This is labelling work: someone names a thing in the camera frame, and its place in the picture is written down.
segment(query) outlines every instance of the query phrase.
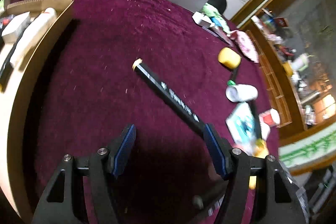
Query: table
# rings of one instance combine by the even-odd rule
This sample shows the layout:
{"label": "table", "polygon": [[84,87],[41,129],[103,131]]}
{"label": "table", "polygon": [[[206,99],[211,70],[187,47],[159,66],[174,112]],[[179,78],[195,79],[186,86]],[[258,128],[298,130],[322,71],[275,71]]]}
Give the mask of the table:
{"label": "table", "polygon": [[[204,142],[137,77],[132,64],[142,58],[233,143],[225,124],[235,107],[225,96],[230,72],[217,61],[226,45],[198,27],[191,12],[166,0],[75,0],[73,9],[76,20],[50,54],[27,113],[23,153],[32,207],[63,155],[95,152],[131,122],[137,140],[118,182],[126,223],[187,222],[192,196],[213,184],[211,159]],[[243,58],[236,81],[258,89],[259,112],[270,108],[257,64]],[[268,148],[277,155],[276,128]],[[253,192],[244,223],[252,206]],[[95,223],[89,199],[86,207]]]}

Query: pink package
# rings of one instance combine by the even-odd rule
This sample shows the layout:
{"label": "pink package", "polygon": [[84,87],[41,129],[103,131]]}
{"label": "pink package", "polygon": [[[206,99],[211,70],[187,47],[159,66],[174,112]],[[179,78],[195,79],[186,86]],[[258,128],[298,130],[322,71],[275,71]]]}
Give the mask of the pink package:
{"label": "pink package", "polygon": [[236,41],[238,47],[247,58],[251,59],[254,63],[259,63],[258,53],[245,32],[235,30],[231,33],[230,38]]}

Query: screw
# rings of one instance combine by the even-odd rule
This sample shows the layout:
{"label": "screw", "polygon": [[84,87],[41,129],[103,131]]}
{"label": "screw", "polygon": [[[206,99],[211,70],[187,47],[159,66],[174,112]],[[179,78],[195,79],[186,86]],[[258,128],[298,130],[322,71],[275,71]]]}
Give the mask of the screw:
{"label": "screw", "polygon": [[268,159],[269,161],[275,161],[275,157],[272,156],[272,155],[268,155],[268,156],[267,156],[267,159]]}
{"label": "screw", "polygon": [[66,154],[66,155],[64,155],[63,160],[64,160],[64,161],[69,161],[71,158],[72,158],[71,155]]}
{"label": "screw", "polygon": [[105,147],[102,147],[98,150],[99,155],[105,155],[107,153],[107,149]]}
{"label": "screw", "polygon": [[235,155],[240,155],[242,153],[242,151],[239,148],[236,148],[236,147],[234,149],[232,149],[232,152]]}

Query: purple cloth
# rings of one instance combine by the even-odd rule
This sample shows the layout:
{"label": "purple cloth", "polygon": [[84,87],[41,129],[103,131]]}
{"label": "purple cloth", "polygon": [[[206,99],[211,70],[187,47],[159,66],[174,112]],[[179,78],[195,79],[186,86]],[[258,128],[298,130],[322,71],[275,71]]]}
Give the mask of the purple cloth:
{"label": "purple cloth", "polygon": [[[193,195],[213,184],[211,159],[203,140],[147,87],[132,64],[142,58],[233,144],[225,123],[236,106],[225,96],[230,71],[217,61],[227,45],[197,26],[191,12],[167,0],[75,0],[73,17],[31,99],[24,137],[30,196],[41,195],[64,154],[95,153],[134,123],[135,147],[117,182],[122,218],[125,223],[186,223],[195,213]],[[263,112],[270,104],[258,66],[242,58],[236,82],[258,89],[257,109]],[[268,148],[277,155],[275,128]],[[249,222],[252,206],[250,192],[243,223]],[[86,207],[95,223],[89,199]],[[213,223],[214,217],[202,223]]]}

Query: blue gripper pad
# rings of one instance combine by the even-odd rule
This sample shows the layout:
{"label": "blue gripper pad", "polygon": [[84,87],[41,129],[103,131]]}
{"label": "blue gripper pad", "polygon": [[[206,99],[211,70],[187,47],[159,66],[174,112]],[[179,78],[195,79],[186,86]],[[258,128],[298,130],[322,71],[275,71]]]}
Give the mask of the blue gripper pad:
{"label": "blue gripper pad", "polygon": [[228,174],[226,170],[226,158],[224,157],[217,141],[208,124],[205,125],[205,130],[203,132],[203,138],[205,144],[207,145],[209,154],[212,158],[213,166],[215,167],[216,173],[222,178],[226,177]]}
{"label": "blue gripper pad", "polygon": [[131,154],[134,146],[136,136],[137,129],[135,128],[135,125],[131,125],[114,157],[114,169],[112,174],[115,178],[124,172],[129,155]]}

